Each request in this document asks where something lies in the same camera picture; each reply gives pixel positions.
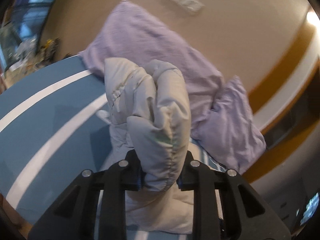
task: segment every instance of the beige wall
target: beige wall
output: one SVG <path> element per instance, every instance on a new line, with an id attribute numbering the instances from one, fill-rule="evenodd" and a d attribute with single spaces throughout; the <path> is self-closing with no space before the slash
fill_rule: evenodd
<path id="1" fill-rule="evenodd" d="M 43 39 L 60 37 L 58 58 L 95 38 L 121 0 L 57 0 Z M 304 20 L 307 0 L 200 0 L 195 17 L 167 0 L 131 0 L 159 17 L 201 51 L 226 80 L 240 76 L 251 90 L 277 63 Z"/>

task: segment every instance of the ceiling light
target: ceiling light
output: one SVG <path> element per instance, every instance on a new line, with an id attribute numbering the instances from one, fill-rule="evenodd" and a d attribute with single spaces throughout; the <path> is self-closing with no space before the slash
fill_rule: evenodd
<path id="1" fill-rule="evenodd" d="M 320 20 L 315 12 L 308 12 L 307 13 L 307 21 L 313 24 L 316 27 L 320 28 Z"/>

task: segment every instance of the orange wall stripe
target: orange wall stripe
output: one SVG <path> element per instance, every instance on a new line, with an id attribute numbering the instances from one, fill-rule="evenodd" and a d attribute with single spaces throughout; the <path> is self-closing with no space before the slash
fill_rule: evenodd
<path id="1" fill-rule="evenodd" d="M 265 152 L 243 177 L 252 183 L 284 162 L 309 136 L 319 123 L 319 117 L 307 115 L 288 136 L 271 150 Z"/>
<path id="2" fill-rule="evenodd" d="M 270 124 L 268 124 L 264 129 L 262 129 L 261 131 L 262 135 L 265 135 L 267 132 L 269 132 L 290 111 L 293 105 L 298 101 L 301 95 L 306 91 L 308 85 L 311 83 L 319 67 L 320 67 L 320 62 L 318 59 L 315 66 L 313 67 L 312 72 L 310 73 L 310 76 L 308 77 L 306 82 L 303 84 L 302 88 L 299 90 L 299 92 L 296 94 L 293 100 L 287 105 L 287 107 Z"/>
<path id="3" fill-rule="evenodd" d="M 305 19 L 292 45 L 280 62 L 249 93 L 249 103 L 253 113 L 256 113 L 286 82 L 303 58 L 315 32 L 316 27 Z"/>

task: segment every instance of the metal screw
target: metal screw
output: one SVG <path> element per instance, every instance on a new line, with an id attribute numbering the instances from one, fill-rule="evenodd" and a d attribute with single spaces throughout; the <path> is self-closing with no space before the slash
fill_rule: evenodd
<path id="1" fill-rule="evenodd" d="M 200 166 L 200 162 L 198 162 L 196 160 L 191 161 L 190 164 L 192 167 L 199 167 Z"/>
<path id="2" fill-rule="evenodd" d="M 119 166 L 120 167 L 126 167 L 126 166 L 128 166 L 128 164 L 129 163 L 126 160 L 119 161 Z"/>
<path id="3" fill-rule="evenodd" d="M 230 177 L 234 177 L 237 175 L 237 172 L 235 170 L 228 170 L 227 173 Z"/>
<path id="4" fill-rule="evenodd" d="M 84 170 L 84 171 L 82 171 L 82 176 L 89 177 L 91 175 L 91 173 L 92 172 L 90 170 Z"/>

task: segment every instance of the lavender pillowcase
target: lavender pillowcase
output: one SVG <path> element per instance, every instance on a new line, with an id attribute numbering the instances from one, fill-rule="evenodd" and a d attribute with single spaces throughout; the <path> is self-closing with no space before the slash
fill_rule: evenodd
<path id="1" fill-rule="evenodd" d="M 108 57 L 124 57 L 141 67 L 153 59 L 170 62 L 178 67 L 186 82 L 191 136 L 214 159 L 243 173 L 264 152 L 264 138 L 252 124 L 252 111 L 240 80 L 230 81 L 237 84 L 233 87 L 237 96 L 227 96 L 230 90 L 223 85 L 222 74 L 199 51 L 140 6 L 123 0 L 108 16 L 95 40 L 79 55 L 86 67 L 101 77 Z M 215 99 L 218 92 L 220 98 L 226 93 L 227 98 L 237 103 L 229 105 L 228 110 L 215 111 L 224 103 Z M 227 136 L 226 127 L 243 136 Z"/>

